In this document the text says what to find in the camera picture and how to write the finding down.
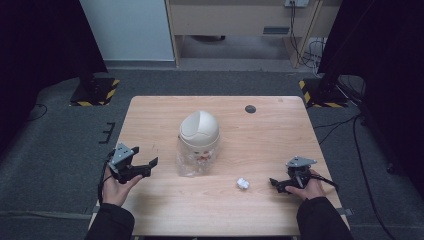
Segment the person's right hand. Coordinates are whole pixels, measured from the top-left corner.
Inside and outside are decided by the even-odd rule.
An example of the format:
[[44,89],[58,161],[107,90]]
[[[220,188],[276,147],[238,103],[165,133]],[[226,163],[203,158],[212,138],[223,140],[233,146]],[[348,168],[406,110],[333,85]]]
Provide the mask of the person's right hand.
[[[315,172],[312,169],[310,169],[310,171],[311,171],[311,174],[319,175],[317,172]],[[311,200],[316,197],[325,196],[321,181],[317,179],[313,179],[313,178],[309,180],[308,185],[306,185],[305,189],[299,189],[296,187],[287,186],[286,191],[299,196],[300,198],[302,198],[302,200],[306,200],[306,199]]]

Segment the sleeve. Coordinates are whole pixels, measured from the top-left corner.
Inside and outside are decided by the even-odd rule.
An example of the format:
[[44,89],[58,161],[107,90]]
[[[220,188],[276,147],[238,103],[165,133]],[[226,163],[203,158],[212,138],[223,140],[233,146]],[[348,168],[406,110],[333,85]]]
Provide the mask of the sleeve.
[[337,210],[326,197],[306,199],[297,212],[302,240],[353,240]]
[[86,240],[128,240],[134,229],[134,216],[113,204],[103,203],[88,230]]

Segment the cable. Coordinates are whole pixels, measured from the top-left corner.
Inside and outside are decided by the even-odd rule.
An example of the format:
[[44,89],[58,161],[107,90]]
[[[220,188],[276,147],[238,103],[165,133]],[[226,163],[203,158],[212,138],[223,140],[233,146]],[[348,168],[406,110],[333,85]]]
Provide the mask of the cable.
[[109,176],[108,178],[105,178],[105,170],[106,170],[106,166],[107,163],[109,162],[109,156],[108,159],[103,163],[103,168],[102,168],[102,173],[100,174],[100,180],[99,180],[99,184],[97,185],[97,199],[99,199],[99,204],[103,203],[103,186],[105,181],[110,178],[111,176]]
[[369,183],[368,183],[368,178],[367,178],[367,175],[365,174],[365,169],[364,169],[364,163],[363,163],[363,161],[362,161],[361,150],[359,149],[358,139],[357,139],[357,137],[356,137],[356,121],[358,120],[358,118],[359,118],[360,116],[361,116],[361,115],[356,116],[356,117],[355,117],[355,120],[353,121],[353,138],[354,138],[354,140],[355,140],[356,151],[358,152],[359,163],[360,163],[360,165],[361,165],[362,175],[363,175],[364,180],[365,180],[365,186],[367,187],[367,192],[368,192],[368,196],[369,196],[369,198],[370,198],[371,206],[372,206],[372,209],[373,209],[373,211],[374,211],[375,216],[377,217],[378,222],[380,223],[380,225],[381,225],[381,227],[383,228],[383,230],[387,233],[387,235],[388,235],[391,239],[396,240],[396,238],[395,238],[395,237],[393,237],[393,235],[389,232],[389,230],[388,230],[388,229],[386,228],[386,226],[384,225],[383,220],[381,219],[380,214],[379,214],[379,213],[378,213],[378,211],[377,211],[377,208],[376,208],[375,203],[374,203],[374,198],[373,198],[373,196],[372,196],[372,194],[371,194],[371,189],[370,189],[370,185],[369,185]]
[[59,219],[90,219],[89,214],[79,213],[62,213],[62,212],[43,212],[43,211],[1,211],[0,217],[25,218],[25,217],[41,217],[41,218],[59,218]]
[[333,182],[331,180],[328,180],[327,178],[325,178],[323,176],[311,174],[311,178],[326,182],[327,184],[330,184],[331,186],[333,186],[336,189],[336,192],[339,191],[339,185],[337,185],[335,182]]
[[111,178],[112,177],[112,175],[110,175],[109,177],[107,177],[107,178],[105,178],[105,180],[103,180],[103,184],[109,179],[109,178]]
[[329,136],[330,136],[330,134],[334,131],[334,130],[336,130],[338,127],[340,127],[342,124],[345,124],[345,123],[348,123],[348,122],[350,122],[350,121],[352,121],[352,120],[354,120],[356,117],[357,117],[358,115],[356,115],[356,116],[353,116],[353,117],[351,117],[351,118],[349,118],[349,119],[347,119],[347,120],[345,120],[345,121],[342,121],[342,122],[336,122],[336,123],[330,123],[330,124],[327,124],[327,125],[321,125],[321,126],[317,126],[317,127],[314,127],[313,129],[318,129],[318,128],[324,128],[324,127],[332,127],[332,126],[335,126],[334,128],[332,128],[331,130],[330,130],[330,132],[328,132],[327,133],[327,135],[319,142],[319,144],[321,145]]
[[323,55],[324,54],[324,45],[326,44],[325,38],[322,37],[321,38],[321,41],[323,43],[323,44],[321,44],[321,55]]
[[301,57],[301,54],[299,52],[299,50],[297,49],[297,41],[296,41],[296,37],[294,34],[294,20],[296,17],[296,2],[295,1],[290,1],[290,6],[291,6],[291,17],[290,17],[290,28],[291,28],[291,32],[290,32],[290,43],[292,45],[292,47],[294,48],[294,50],[296,51],[296,57],[297,57],[297,63],[299,64],[303,64],[308,68],[314,68],[314,66],[309,66],[307,63],[309,62],[309,60],[307,62],[305,62],[303,60],[303,57]]
[[307,65],[310,61],[315,61],[315,64],[317,65],[317,66],[319,66],[319,64],[321,63],[321,61],[318,61],[317,59],[319,58],[319,59],[321,59],[322,58],[322,56],[320,56],[320,55],[318,55],[318,54],[316,54],[316,53],[312,53],[313,51],[312,51],[312,44],[314,44],[315,43],[315,45],[317,44],[317,43],[321,43],[321,46],[323,47],[324,46],[324,44],[325,44],[325,42],[322,42],[322,41],[319,41],[319,40],[315,40],[315,41],[312,41],[312,42],[310,42],[309,43],[309,52],[304,52],[304,54],[306,53],[306,54],[308,54],[309,55],[309,57],[305,57],[305,56],[303,56],[302,58],[304,59],[304,60],[306,60],[306,62],[304,62],[305,63],[305,66],[306,67],[308,67],[308,68],[314,68],[314,66],[309,66],[309,65]]
[[[314,52],[316,52],[316,50],[317,50],[317,44],[316,44],[316,42],[317,41],[315,41],[315,47],[314,47]],[[314,60],[313,60],[313,68],[312,68],[312,72],[313,72],[313,74],[315,75],[315,77],[317,77],[317,78],[322,78],[320,75],[318,75],[318,65],[319,65],[319,62],[317,61],[317,57],[316,57],[317,55],[315,54],[314,55]]]
[[352,86],[349,76],[348,84],[342,81],[342,76],[339,76],[336,86],[355,106],[358,106],[362,103],[362,98],[365,89],[365,81],[362,81],[360,92],[355,90],[355,88]]
[[42,118],[44,115],[46,115],[46,113],[47,113],[47,106],[46,105],[41,104],[41,103],[37,103],[37,104],[35,104],[35,106],[44,107],[44,112],[40,116],[38,116],[38,117],[35,117],[35,118],[32,118],[32,119],[28,119],[27,122],[35,121],[37,119]]
[[357,107],[358,106],[358,104],[357,103],[355,103],[354,101],[352,101],[352,98],[350,98],[344,91],[343,91],[343,89],[341,89],[340,88],[340,86],[338,86],[338,85],[336,85],[336,87],[337,87],[337,89],[339,89],[339,91],[343,94],[343,96],[345,96],[345,98],[347,99],[347,100],[349,100],[353,105],[355,105],[355,107]]

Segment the jar lid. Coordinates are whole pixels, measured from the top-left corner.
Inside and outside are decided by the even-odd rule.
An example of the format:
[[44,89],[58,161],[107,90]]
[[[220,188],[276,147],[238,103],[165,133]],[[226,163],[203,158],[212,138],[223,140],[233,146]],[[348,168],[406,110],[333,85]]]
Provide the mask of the jar lid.
[[181,123],[180,137],[186,144],[195,148],[210,146],[219,138],[218,121],[206,111],[196,111]]

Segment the black cable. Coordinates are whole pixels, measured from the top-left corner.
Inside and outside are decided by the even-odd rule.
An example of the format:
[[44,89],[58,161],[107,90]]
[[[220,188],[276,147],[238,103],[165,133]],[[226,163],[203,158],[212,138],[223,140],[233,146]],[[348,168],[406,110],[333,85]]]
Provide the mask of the black cable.
[[100,174],[99,184],[97,185],[97,198],[99,199],[99,204],[103,203],[103,186],[104,186],[104,182],[107,180],[104,178],[105,178],[105,170],[106,170],[108,161],[109,159],[106,160],[103,164],[102,173]]
[[321,38],[322,44],[321,44],[321,56],[324,54],[324,45],[325,45],[325,38]]
[[113,177],[112,175],[110,175],[109,177],[107,177],[107,178],[105,178],[105,180],[103,180],[103,184],[109,179],[109,178],[111,178],[111,177]]
[[370,189],[370,185],[369,185],[369,183],[368,183],[368,178],[367,178],[367,175],[365,174],[364,163],[363,163],[363,161],[362,161],[361,151],[360,151],[360,149],[359,149],[358,139],[357,139],[357,137],[356,137],[356,121],[358,120],[358,118],[359,118],[359,117],[360,117],[360,115],[356,116],[356,117],[355,117],[355,120],[353,121],[353,138],[354,138],[354,140],[355,140],[356,151],[358,152],[359,163],[360,163],[360,165],[361,165],[361,171],[362,171],[362,175],[363,175],[364,180],[365,180],[365,186],[366,186],[366,188],[367,188],[367,192],[368,192],[368,196],[369,196],[369,198],[370,198],[371,206],[372,206],[372,209],[373,209],[373,211],[374,211],[374,214],[375,214],[375,216],[377,217],[377,220],[378,220],[378,222],[380,223],[380,225],[381,225],[381,227],[383,228],[383,230],[387,233],[387,235],[388,235],[391,239],[396,240],[396,238],[395,238],[395,237],[394,237],[394,236],[393,236],[393,235],[389,232],[389,230],[388,230],[388,229],[386,228],[386,226],[384,225],[384,222],[383,222],[383,220],[381,219],[380,214],[378,213],[377,208],[376,208],[376,206],[375,206],[374,198],[373,198],[373,196],[372,196],[372,194],[371,194],[371,189]]
[[339,185],[337,185],[335,182],[333,182],[331,180],[328,180],[325,177],[322,177],[322,176],[316,175],[316,174],[311,174],[311,178],[326,182],[326,183],[330,184],[331,186],[333,186],[336,189],[336,192],[339,191]]
[[310,67],[307,62],[305,63],[305,61],[303,61],[303,58],[300,57],[300,53],[299,50],[297,49],[297,41],[296,41],[296,37],[294,35],[294,19],[296,17],[296,5],[294,1],[290,1],[290,6],[291,6],[291,17],[290,17],[290,28],[291,28],[291,32],[290,32],[290,43],[292,45],[292,47],[294,48],[294,50],[296,51],[296,57],[297,57],[297,63],[303,64],[305,66],[307,66],[308,68],[313,68]]
[[348,76],[348,84],[342,81],[341,76],[337,80],[337,86],[343,91],[344,94],[349,98],[349,100],[353,101],[356,105],[359,105],[362,103],[363,98],[363,91],[365,88],[365,82],[362,82],[361,92],[358,92],[354,89],[352,84],[349,81]]
[[40,118],[42,118],[44,115],[46,115],[46,113],[47,113],[47,106],[46,105],[44,105],[44,104],[41,104],[41,103],[37,103],[37,104],[35,104],[36,106],[38,106],[38,107],[44,107],[44,112],[40,115],[40,116],[38,116],[38,117],[35,117],[35,118],[32,118],[32,119],[28,119],[27,120],[27,122],[31,122],[31,121],[35,121],[35,120],[37,120],[37,119],[40,119]]
[[354,120],[357,116],[358,115],[353,116],[353,117],[349,118],[348,120],[345,120],[345,121],[342,121],[342,122],[336,122],[336,123],[331,123],[331,124],[327,124],[327,125],[321,125],[321,126],[314,127],[313,129],[335,126],[334,128],[332,128],[330,130],[330,132],[327,133],[327,135],[319,142],[319,144],[321,145],[330,136],[330,134],[334,130],[336,130],[338,127],[340,127],[342,124],[345,124],[345,123],[348,123],[348,122]]
[[44,212],[44,211],[0,211],[0,217],[7,218],[59,218],[59,219],[90,219],[91,214]]
[[320,59],[322,58],[322,56],[312,53],[312,44],[313,43],[321,43],[321,46],[322,47],[324,47],[324,44],[325,44],[325,42],[322,42],[322,41],[319,41],[319,40],[315,40],[315,41],[312,41],[312,42],[309,43],[309,47],[308,47],[309,48],[309,52],[304,52],[304,54],[306,53],[309,56],[308,57],[305,57],[305,56],[302,57],[303,59],[306,60],[305,66],[307,66],[308,68],[313,68],[313,66],[307,65],[307,63],[309,63],[310,61],[313,61],[313,59],[312,59],[313,57],[320,58]]

